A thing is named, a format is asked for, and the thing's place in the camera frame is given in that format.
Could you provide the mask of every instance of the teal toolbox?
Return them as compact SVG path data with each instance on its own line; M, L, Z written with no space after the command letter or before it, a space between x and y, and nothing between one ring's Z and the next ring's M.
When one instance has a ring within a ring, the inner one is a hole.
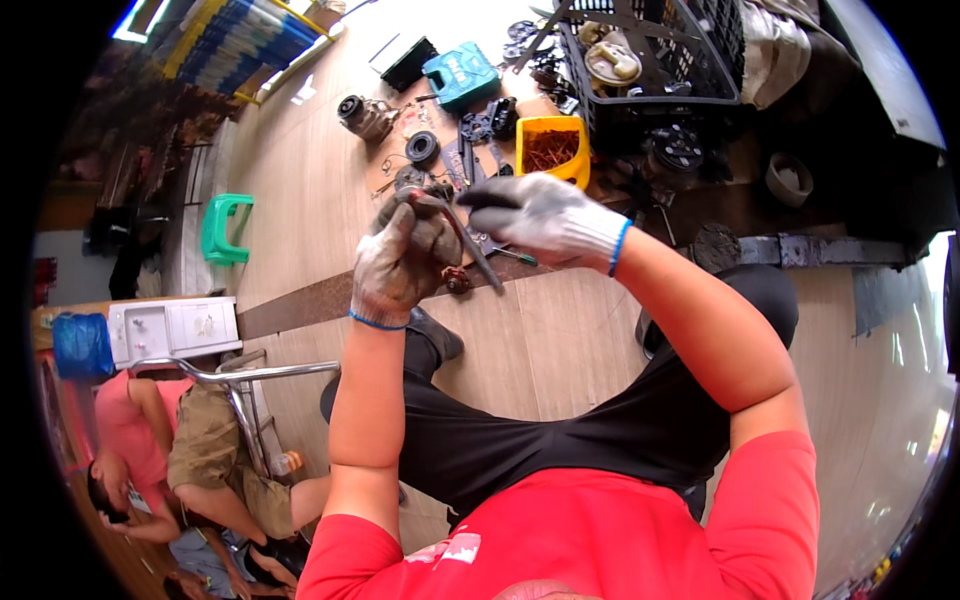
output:
M500 88L499 72L472 41L425 62L423 75L430 81L441 108L448 112L467 110Z

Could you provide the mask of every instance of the white cabinet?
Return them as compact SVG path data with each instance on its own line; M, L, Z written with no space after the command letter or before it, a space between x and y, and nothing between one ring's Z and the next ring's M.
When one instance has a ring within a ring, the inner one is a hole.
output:
M189 358L239 349L235 298L111 304L110 350L117 369L146 358Z

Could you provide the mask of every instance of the gloved hand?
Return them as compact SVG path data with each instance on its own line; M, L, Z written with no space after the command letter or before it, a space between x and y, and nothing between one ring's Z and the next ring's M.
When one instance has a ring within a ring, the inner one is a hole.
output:
M437 291L463 252L442 201L420 196L414 208L409 199L394 194L357 245L350 316L381 329L406 326L410 309Z
M577 186L547 175L495 177L472 186L458 204L470 224L518 244L545 262L574 260L613 276L630 220L594 202Z

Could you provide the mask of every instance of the red shirt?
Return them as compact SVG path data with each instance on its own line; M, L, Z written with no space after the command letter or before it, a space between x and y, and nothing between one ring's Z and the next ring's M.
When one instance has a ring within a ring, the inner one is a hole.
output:
M599 470L537 472L484 502L447 540L403 557L357 516L321 520L298 598L491 600L556 580L587 596L804 598L813 594L820 506L806 435L738 448L706 528L674 492Z
M127 383L130 370L124 370L100 386L93 400L100 444L123 458L130 470L133 487L143 500L155 510L163 501L163 490L158 484L167 479L167 458L156 441L143 411L130 398ZM182 396L194 381L192 378L158 381L157 388L170 419L170 428L177 433L177 407Z

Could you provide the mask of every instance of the black rubber ring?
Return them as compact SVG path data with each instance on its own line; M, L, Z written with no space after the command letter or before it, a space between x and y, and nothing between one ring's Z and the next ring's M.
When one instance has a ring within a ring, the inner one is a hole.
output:
M431 132L416 132L407 141L407 158L414 166L422 171L426 171L437 161L440 154L440 143L437 136Z

